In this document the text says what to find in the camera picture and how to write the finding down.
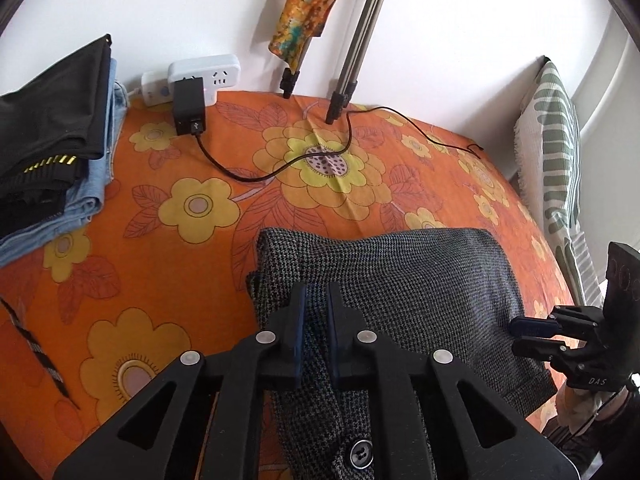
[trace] folded black clothing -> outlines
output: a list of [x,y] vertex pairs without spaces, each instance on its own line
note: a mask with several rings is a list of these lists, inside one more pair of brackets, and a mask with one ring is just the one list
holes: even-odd
[[302,387],[273,392],[278,435],[293,477],[372,479],[346,455],[370,440],[366,392],[336,392],[327,369],[326,284],[339,282],[344,304],[370,329],[423,354],[448,349],[523,416],[556,392],[545,367],[511,352],[507,327],[524,308],[500,245],[486,231],[430,229],[358,241],[265,229],[258,268],[247,277],[258,322],[287,306],[307,283]]
[[110,63],[107,34],[0,96],[0,176],[61,153],[104,155]]
[[55,155],[17,173],[0,178],[0,199],[12,195],[12,202],[20,200],[20,192],[32,189],[69,189],[77,180],[85,178],[89,161],[75,155]]
[[0,240],[64,212],[66,190],[32,190],[0,200]]

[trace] orange floral bedsheet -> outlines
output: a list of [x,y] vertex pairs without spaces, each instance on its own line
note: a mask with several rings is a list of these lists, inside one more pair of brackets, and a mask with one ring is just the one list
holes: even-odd
[[[256,330],[244,291],[263,227],[334,238],[472,226],[506,252],[527,314],[571,304],[566,284],[527,209],[491,162],[429,142],[385,111],[323,123],[327,101],[224,92],[207,111],[204,142],[224,166],[259,176],[241,184],[177,137],[168,107],[129,111],[106,207],[87,228],[0,269],[0,294],[52,359],[74,406],[55,388],[0,312],[0,421],[45,479],[80,442],[187,349],[230,349]],[[421,123],[433,140],[470,141]],[[537,428],[549,403],[529,419]],[[265,410],[262,480],[286,478]]]

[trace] white wall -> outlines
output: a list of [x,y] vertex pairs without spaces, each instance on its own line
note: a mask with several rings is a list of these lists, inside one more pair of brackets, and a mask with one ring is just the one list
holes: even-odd
[[629,33],[626,31],[625,25],[616,11],[611,9],[609,22],[600,46],[572,97],[583,141],[589,136],[595,124],[594,121],[588,124],[589,120],[594,116],[598,107],[602,107],[602,100],[607,94],[607,90],[610,93],[611,81],[620,66],[620,59],[628,39]]
[[[0,93],[105,32],[128,86],[176,59],[235,52],[240,88],[275,90],[266,49],[285,0],[26,0],[0,38]],[[338,0],[296,92],[326,96],[364,0]],[[386,0],[355,102],[385,104],[473,137],[510,176],[513,124],[551,57],[574,92],[600,43],[606,0]]]
[[612,25],[608,33],[611,38],[603,41],[584,92],[580,92],[586,108],[593,99],[588,86],[602,87],[602,80],[592,78],[592,72],[601,76],[610,72],[601,69],[598,61],[610,64],[618,56],[619,63],[582,136],[580,224],[600,280],[607,269],[610,241],[640,249],[640,52],[624,31],[626,44],[620,53],[618,40],[623,25],[617,19]]

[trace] light blue denim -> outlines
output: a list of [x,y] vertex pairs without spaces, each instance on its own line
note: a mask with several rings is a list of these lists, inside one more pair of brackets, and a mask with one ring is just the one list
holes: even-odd
[[62,215],[21,229],[0,240],[0,267],[42,247],[54,238],[88,224],[104,206],[104,187],[113,180],[113,153],[120,129],[129,108],[127,90],[115,80],[116,60],[111,59],[109,85],[113,88],[107,98],[107,120],[104,129],[104,156],[89,161],[87,177],[76,182],[66,192],[66,206]]

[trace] yellow flower pattern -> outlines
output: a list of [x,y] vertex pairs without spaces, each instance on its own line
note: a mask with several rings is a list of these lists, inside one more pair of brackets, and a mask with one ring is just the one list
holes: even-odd
[[176,137],[175,128],[168,123],[148,123],[140,128],[139,132],[129,137],[129,142],[134,145],[137,152],[166,150],[171,144],[171,139]]
[[542,303],[540,303],[538,300],[535,300],[533,302],[533,308],[536,312],[536,317],[538,319],[546,319],[546,316],[547,316],[546,308]]
[[356,139],[348,152],[327,156],[325,153],[343,149],[340,137],[309,121],[287,128],[267,128],[262,136],[267,144],[254,154],[254,164],[265,173],[303,153],[314,154],[276,176],[291,205],[303,209],[323,205],[343,218],[364,220],[372,204],[391,202],[390,189],[382,182],[384,164],[363,150]]
[[470,174],[478,186],[482,188],[484,194],[493,202],[500,202],[505,207],[509,207],[509,199],[504,190],[504,186],[498,182],[481,160],[462,150],[458,150],[460,168]]
[[518,202],[518,209],[520,209],[520,212],[522,213],[524,218],[527,219],[527,221],[533,222],[533,218],[531,217],[531,214],[529,213],[529,210],[527,209],[527,207],[522,202]]
[[91,240],[84,234],[86,227],[50,241],[44,247],[43,267],[51,269],[54,282],[62,283],[71,276],[74,264],[81,264],[89,255]]
[[495,212],[494,207],[489,201],[482,195],[474,195],[474,200],[478,204],[478,209],[482,213],[482,216],[491,221],[495,226],[498,225],[498,213]]
[[177,226],[180,237],[190,244],[201,244],[213,236],[216,227],[229,227],[240,217],[231,186],[219,178],[200,182],[182,178],[171,188],[171,197],[158,209],[166,226]]
[[419,208],[416,213],[407,213],[404,215],[404,222],[409,229],[431,229],[446,227],[442,222],[438,222],[431,211],[423,207]]
[[[440,137],[433,135],[433,133],[428,133],[427,135],[429,136],[429,139],[427,139],[427,142],[429,143],[430,146],[433,146],[440,153],[449,155],[449,149],[446,146],[443,146],[443,144],[446,144],[444,140],[442,140]],[[430,139],[433,139],[436,142],[439,142],[439,144],[436,144],[435,142],[431,142]]]
[[98,399],[103,424],[163,368],[191,348],[187,333],[174,323],[153,327],[149,316],[129,308],[115,325],[95,322],[87,338],[91,357],[80,365],[80,381]]
[[406,124],[406,121],[402,117],[389,110],[376,110],[373,113],[393,126],[404,126]]
[[415,137],[403,135],[402,143],[420,158],[431,158],[429,149]]
[[531,247],[533,247],[533,250],[536,251],[536,254],[538,255],[538,257],[544,262],[546,261],[546,254],[545,254],[545,249],[542,246],[542,244],[535,238],[535,237],[531,237]]

